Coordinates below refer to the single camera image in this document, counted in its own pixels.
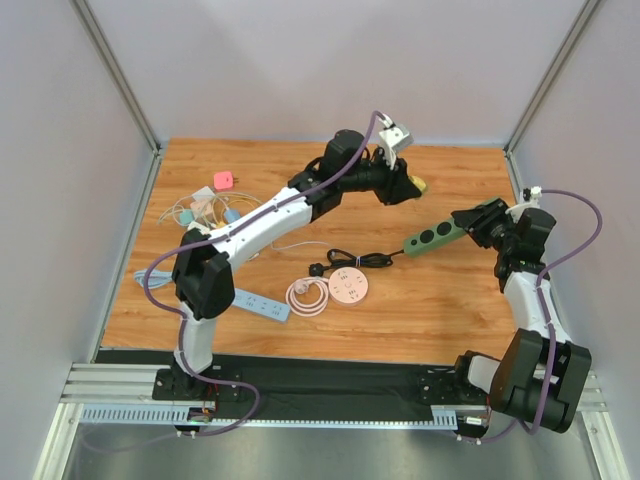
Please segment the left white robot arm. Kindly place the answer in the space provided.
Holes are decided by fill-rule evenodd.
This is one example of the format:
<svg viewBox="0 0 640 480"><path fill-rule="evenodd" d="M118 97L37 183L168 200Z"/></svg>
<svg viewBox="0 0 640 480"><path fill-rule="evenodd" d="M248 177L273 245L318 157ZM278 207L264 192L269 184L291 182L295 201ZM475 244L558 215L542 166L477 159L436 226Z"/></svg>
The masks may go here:
<svg viewBox="0 0 640 480"><path fill-rule="evenodd" d="M412 142L400 124L380 131L373 150L359 132L340 130L271 200L217 233L188 231L172 273L186 318L174 353L180 368L191 376L210 368L216 320L235 298L233 274L254 254L333 210L348 192L372 191L384 205L420 197L399 155Z"/></svg>

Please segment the blue charger plug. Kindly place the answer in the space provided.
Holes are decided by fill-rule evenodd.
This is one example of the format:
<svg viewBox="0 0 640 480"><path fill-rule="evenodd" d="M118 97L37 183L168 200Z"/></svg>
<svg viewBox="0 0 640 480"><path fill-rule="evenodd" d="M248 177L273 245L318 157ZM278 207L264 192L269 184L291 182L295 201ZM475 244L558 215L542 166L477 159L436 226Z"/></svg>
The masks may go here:
<svg viewBox="0 0 640 480"><path fill-rule="evenodd" d="M227 224L231 224L242 217L237 210L231 208L226 209L223 216Z"/></svg>

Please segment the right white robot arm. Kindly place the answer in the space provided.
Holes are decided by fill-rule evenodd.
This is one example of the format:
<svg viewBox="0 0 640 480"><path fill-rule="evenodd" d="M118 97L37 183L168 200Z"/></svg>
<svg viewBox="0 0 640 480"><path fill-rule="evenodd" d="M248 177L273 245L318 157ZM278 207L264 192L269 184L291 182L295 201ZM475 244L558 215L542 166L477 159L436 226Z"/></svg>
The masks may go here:
<svg viewBox="0 0 640 480"><path fill-rule="evenodd" d="M496 250L494 275L516 325L502 359L468 351L456 362L457 374L487 394L492 410L530 432L566 432L592 357L570 340L551 302L542 256L555 218L534 206L509 208L501 199L457 210L452 218L477 245Z"/></svg>

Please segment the light blue power strip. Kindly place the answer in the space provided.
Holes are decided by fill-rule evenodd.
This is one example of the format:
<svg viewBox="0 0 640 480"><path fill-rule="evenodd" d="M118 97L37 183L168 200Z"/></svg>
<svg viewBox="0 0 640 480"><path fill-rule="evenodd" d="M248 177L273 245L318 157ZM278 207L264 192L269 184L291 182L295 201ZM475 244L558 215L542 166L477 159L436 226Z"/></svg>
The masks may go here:
<svg viewBox="0 0 640 480"><path fill-rule="evenodd" d="M153 270L149 279L149 288L158 289L172 281L168 271ZM286 323L291 309L288 304L260 296L239 288L235 289L235 299L232 305L263 318Z"/></svg>

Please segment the yellow charger plug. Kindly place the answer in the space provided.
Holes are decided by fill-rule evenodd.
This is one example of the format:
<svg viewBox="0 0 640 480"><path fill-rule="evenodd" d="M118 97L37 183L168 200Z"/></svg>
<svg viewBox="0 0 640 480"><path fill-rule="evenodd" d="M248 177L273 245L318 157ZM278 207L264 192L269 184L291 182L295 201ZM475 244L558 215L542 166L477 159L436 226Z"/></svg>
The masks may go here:
<svg viewBox="0 0 640 480"><path fill-rule="evenodd" d="M411 180L412 184L420 191L421 195L424 195L428 191L428 186L423 179L417 176L410 176L409 179Z"/></svg>

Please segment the pink round power strip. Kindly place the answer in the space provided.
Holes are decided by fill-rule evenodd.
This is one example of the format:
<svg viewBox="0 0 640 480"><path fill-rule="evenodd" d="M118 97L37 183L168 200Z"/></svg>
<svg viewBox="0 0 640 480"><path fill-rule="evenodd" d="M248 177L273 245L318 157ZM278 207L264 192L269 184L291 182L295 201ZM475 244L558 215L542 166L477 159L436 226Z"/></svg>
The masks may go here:
<svg viewBox="0 0 640 480"><path fill-rule="evenodd" d="M343 307L362 303L369 292L365 274L355 267L342 267L328 278L308 276L297 279L286 290L285 303L300 317L323 313L330 302Z"/></svg>

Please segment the beige patterned cube charger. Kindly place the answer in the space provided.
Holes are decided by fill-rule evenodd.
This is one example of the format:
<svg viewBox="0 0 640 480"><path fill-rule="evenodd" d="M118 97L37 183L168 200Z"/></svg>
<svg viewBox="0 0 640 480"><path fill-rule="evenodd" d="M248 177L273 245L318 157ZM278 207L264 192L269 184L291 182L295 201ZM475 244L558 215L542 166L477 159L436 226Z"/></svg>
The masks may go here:
<svg viewBox="0 0 640 480"><path fill-rule="evenodd" d="M190 204L190 210L195 218L210 217L213 214L212 200L197 200Z"/></svg>

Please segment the green power strip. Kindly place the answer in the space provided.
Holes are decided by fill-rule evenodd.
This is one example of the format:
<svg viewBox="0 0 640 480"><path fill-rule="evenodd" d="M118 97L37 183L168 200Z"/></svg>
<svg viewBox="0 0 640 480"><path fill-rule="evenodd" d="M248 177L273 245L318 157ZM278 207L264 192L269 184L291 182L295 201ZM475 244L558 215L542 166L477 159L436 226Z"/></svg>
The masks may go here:
<svg viewBox="0 0 640 480"><path fill-rule="evenodd" d="M481 204L487 204L490 202L504 202L504 200L499 197L495 197ZM407 256L415 258L442 248L465 235L467 235L467 233L456 226L454 224L454 220L450 216L449 218L406 238L403 242L403 251Z"/></svg>

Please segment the pink charger plug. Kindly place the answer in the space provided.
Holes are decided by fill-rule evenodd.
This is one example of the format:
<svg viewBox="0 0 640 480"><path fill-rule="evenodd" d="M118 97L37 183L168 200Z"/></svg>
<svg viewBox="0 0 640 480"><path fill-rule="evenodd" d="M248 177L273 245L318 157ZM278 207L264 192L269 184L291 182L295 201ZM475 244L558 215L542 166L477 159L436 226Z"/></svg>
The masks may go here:
<svg viewBox="0 0 640 480"><path fill-rule="evenodd" d="M219 171L213 176L213 188L216 192L233 190L238 182L231 171Z"/></svg>

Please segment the light blue small charger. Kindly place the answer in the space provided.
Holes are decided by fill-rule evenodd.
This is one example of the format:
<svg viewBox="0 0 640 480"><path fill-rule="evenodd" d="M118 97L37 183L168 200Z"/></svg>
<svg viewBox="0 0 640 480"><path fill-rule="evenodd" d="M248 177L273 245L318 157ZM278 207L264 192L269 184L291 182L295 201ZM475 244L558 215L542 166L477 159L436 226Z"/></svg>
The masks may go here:
<svg viewBox="0 0 640 480"><path fill-rule="evenodd" d="M178 222L181 226L188 226L194 220L191 210L183 210L179 213Z"/></svg>

